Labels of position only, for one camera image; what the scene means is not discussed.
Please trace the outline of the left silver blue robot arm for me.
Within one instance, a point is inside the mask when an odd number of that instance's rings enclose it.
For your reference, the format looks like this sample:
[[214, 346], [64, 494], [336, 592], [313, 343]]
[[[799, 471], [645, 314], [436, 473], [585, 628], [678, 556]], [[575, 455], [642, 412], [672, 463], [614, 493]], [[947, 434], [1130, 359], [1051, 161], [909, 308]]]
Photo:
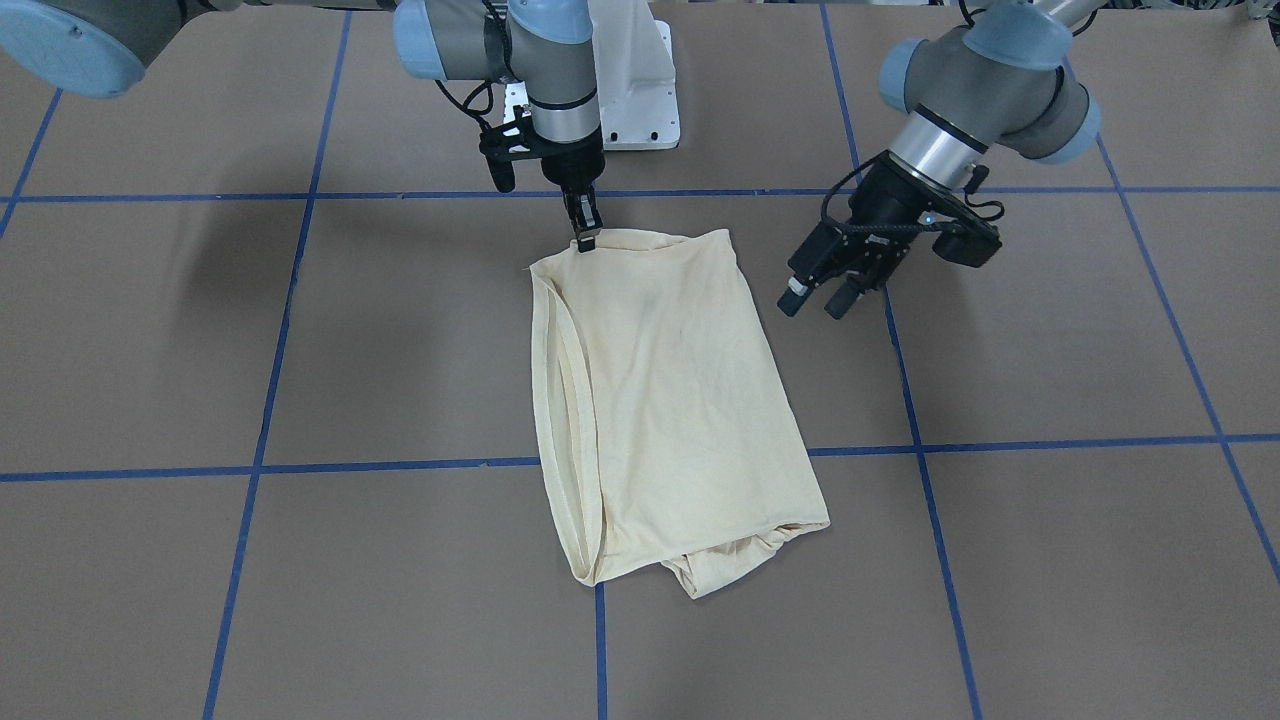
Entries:
[[984, 155], [1000, 146], [1062, 164], [1100, 133], [1100, 104], [1065, 67], [1098, 9], [1098, 1], [991, 1], [964, 6], [963, 23], [938, 38], [897, 44], [878, 88], [905, 124], [827, 191], [815, 227], [788, 260], [778, 309], [791, 316], [837, 281], [826, 313], [840, 319], [886, 287], [922, 234], [933, 236], [933, 252], [947, 263], [991, 260], [1002, 246], [1004, 205], [991, 201], [982, 215], [973, 201], [989, 174]]

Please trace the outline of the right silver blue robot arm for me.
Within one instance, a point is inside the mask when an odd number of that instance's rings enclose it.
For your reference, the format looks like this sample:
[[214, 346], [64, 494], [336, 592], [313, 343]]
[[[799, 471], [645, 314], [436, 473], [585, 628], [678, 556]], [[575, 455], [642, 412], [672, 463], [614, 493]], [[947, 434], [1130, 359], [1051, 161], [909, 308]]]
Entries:
[[264, 19], [275, 44], [302, 47], [312, 41], [308, 18], [342, 13], [387, 17], [415, 78], [474, 82], [476, 95], [521, 83], [526, 100], [511, 120], [492, 120], [475, 96], [453, 104], [477, 126], [497, 191], [515, 190], [517, 160], [536, 160], [559, 190], [577, 250], [594, 249], [605, 133], [585, 1], [5, 1], [3, 51], [58, 88], [118, 97], [191, 29]]

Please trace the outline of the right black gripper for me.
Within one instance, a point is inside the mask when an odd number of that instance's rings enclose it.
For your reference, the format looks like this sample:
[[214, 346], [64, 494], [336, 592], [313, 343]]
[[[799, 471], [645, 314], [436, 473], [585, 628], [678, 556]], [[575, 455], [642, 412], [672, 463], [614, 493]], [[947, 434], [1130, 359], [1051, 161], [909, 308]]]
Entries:
[[479, 151], [486, 160], [492, 182], [502, 193], [515, 191], [513, 164], [539, 160], [544, 177], [559, 187], [561, 197], [576, 234], [579, 252], [591, 252], [604, 228], [596, 206], [595, 181], [605, 169], [604, 138], [599, 128], [585, 138], [558, 143], [541, 137], [527, 113], [494, 126], [479, 120]]

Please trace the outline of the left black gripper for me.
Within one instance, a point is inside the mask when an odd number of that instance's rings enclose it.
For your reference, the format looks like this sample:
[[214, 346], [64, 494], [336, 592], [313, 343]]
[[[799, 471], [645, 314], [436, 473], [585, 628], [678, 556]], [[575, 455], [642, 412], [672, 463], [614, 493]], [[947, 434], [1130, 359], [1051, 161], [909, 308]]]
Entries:
[[972, 200], [988, 174], [977, 165], [956, 196], [914, 176], [890, 151], [863, 163], [823, 197], [815, 227], [788, 260], [792, 275], [777, 309], [796, 316], [814, 290], [841, 281], [824, 311], [844, 319], [865, 293], [884, 288], [920, 234], [937, 236], [932, 250], [945, 261], [983, 266], [1002, 246], [996, 222], [1004, 204]]

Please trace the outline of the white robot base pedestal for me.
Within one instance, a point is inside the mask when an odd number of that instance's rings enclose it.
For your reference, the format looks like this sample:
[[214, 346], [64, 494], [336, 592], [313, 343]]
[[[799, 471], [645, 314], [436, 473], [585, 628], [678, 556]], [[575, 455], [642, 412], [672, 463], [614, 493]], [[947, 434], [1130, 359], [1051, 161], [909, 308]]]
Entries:
[[646, 1], [508, 1], [507, 9], [577, 38], [591, 22], [596, 100], [608, 151], [678, 146], [681, 124], [669, 26]]

